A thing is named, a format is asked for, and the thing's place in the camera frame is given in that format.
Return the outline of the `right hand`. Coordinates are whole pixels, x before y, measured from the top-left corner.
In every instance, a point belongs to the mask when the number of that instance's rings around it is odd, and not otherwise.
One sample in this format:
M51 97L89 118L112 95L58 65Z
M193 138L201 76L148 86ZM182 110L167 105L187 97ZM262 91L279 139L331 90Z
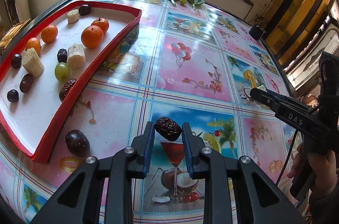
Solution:
M316 179L311 187L316 201L338 204L338 175L336 155L330 150L327 155L309 153L308 163L315 172Z

